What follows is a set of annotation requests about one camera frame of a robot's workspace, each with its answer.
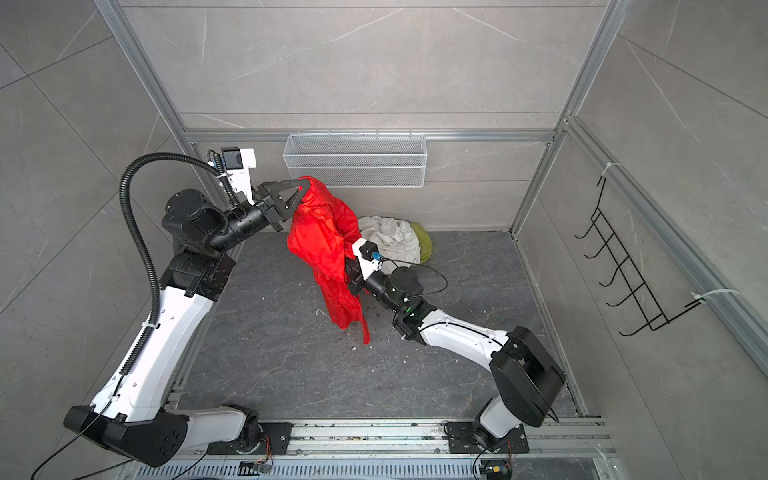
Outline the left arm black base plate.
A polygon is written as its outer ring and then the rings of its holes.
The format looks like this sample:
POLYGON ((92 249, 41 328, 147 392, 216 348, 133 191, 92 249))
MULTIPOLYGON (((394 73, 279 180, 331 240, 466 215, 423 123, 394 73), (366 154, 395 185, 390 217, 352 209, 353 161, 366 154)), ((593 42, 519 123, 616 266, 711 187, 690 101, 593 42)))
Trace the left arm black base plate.
POLYGON ((209 455, 285 455, 291 439, 293 424, 289 422, 251 423, 238 438, 229 442, 211 443, 209 455))

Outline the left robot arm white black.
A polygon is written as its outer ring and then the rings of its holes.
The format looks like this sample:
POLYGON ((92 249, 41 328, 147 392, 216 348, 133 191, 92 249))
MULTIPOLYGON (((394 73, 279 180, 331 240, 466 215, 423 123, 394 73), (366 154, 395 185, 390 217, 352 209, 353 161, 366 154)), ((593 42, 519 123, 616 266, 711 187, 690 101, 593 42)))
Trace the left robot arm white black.
POLYGON ((229 250, 266 227, 280 230, 309 189, 307 180, 266 182, 251 201, 228 210, 195 189, 173 195, 163 226, 173 236, 175 255, 159 279, 158 312, 91 403, 70 408, 64 427, 152 467, 193 447, 222 444, 239 453, 259 448, 257 411, 235 404, 174 410, 166 401, 183 354, 235 266, 229 250))

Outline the red cloth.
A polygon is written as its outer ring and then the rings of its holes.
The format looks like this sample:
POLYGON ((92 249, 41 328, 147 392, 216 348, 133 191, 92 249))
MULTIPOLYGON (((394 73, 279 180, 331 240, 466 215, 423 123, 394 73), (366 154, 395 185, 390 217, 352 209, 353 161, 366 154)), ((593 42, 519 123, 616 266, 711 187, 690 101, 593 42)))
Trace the red cloth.
POLYGON ((331 321, 341 329, 359 323, 367 345, 371 336, 361 301, 350 293, 345 273, 345 261, 354 257, 352 245, 361 238, 358 218, 325 184, 304 179, 309 188, 293 215, 287 247, 312 269, 331 321))

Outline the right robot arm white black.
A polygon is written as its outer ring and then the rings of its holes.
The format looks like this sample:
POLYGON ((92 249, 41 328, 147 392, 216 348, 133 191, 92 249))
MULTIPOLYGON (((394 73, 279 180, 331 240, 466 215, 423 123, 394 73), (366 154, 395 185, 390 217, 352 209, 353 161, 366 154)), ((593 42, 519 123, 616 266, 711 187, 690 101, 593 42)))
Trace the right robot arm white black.
POLYGON ((494 330, 449 315, 423 298, 411 268, 397 267, 387 275, 377 259, 347 258, 345 273, 351 293, 366 292, 393 312, 393 327, 403 339, 448 350, 491 374, 498 394, 472 422, 472 438, 481 449, 495 451, 509 434, 557 418, 553 404, 566 374, 529 329, 494 330))

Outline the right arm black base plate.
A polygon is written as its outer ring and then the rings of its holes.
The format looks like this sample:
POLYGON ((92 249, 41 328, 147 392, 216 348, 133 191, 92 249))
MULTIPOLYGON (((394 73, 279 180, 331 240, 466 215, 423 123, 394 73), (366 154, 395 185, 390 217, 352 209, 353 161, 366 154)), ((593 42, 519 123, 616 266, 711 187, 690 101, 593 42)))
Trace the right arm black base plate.
POLYGON ((452 454, 512 453, 530 452, 527 434, 523 424, 518 424, 504 437, 495 437, 485 430, 478 421, 449 421, 442 424, 452 454))

